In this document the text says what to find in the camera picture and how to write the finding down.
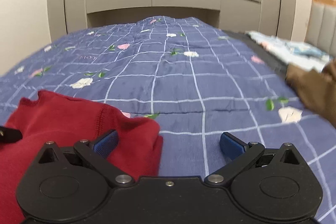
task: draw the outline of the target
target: brown garment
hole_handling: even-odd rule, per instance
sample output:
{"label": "brown garment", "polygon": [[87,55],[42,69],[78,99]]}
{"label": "brown garment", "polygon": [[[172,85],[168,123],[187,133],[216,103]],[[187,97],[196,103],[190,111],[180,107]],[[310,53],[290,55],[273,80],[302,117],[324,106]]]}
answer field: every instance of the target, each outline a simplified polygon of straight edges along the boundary
{"label": "brown garment", "polygon": [[322,71],[304,71],[288,65],[286,82],[304,105],[327,119],[336,128],[336,59]]}

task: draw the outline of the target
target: blue plaid bedspread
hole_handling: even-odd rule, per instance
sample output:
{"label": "blue plaid bedspread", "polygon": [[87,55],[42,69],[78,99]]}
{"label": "blue plaid bedspread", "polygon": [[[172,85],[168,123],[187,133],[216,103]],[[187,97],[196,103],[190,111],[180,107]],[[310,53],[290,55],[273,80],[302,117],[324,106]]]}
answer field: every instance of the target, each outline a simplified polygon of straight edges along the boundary
{"label": "blue plaid bedspread", "polygon": [[[317,214],[336,223],[336,130],[306,110],[241,41],[196,18],[157,16],[82,30],[23,60],[0,78],[0,124],[21,97],[47,89],[107,103],[131,117],[153,115],[164,137],[160,175],[207,176],[225,164],[222,132],[268,148],[292,142],[324,190]],[[282,123],[275,104],[303,111]]]}

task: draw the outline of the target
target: red garment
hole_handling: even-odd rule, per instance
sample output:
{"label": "red garment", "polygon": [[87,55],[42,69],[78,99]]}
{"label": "red garment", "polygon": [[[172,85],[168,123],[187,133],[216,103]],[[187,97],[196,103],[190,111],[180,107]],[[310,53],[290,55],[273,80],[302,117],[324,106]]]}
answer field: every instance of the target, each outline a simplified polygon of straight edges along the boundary
{"label": "red garment", "polygon": [[16,202],[16,187],[46,141],[72,146],[80,139],[94,140],[110,129],[119,143],[108,161],[135,179],[156,176],[163,139],[159,125],[148,118],[127,118],[107,104],[40,90],[38,100],[20,100],[5,127],[18,129],[23,139],[0,144],[0,223],[17,224],[23,214]]}

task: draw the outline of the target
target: blue textured pad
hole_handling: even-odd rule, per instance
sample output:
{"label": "blue textured pad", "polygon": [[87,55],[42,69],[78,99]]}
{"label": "blue textured pad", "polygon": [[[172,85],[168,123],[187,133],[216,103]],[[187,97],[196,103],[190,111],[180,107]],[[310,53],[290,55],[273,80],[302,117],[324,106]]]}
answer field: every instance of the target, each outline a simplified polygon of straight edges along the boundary
{"label": "blue textured pad", "polygon": [[229,158],[230,160],[234,160],[241,154],[245,153],[244,146],[235,142],[224,133],[220,137],[219,146],[224,156]]}
{"label": "blue textured pad", "polygon": [[119,137],[117,131],[105,136],[99,142],[94,144],[92,150],[103,158],[107,158],[113,149],[118,145]]}

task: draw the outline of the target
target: headboard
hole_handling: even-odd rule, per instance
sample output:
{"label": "headboard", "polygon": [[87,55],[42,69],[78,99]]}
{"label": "headboard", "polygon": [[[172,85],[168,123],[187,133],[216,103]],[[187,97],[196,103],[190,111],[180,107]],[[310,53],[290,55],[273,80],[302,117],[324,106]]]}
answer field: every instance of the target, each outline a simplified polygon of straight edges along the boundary
{"label": "headboard", "polygon": [[336,56],[336,0],[312,0],[305,42]]}

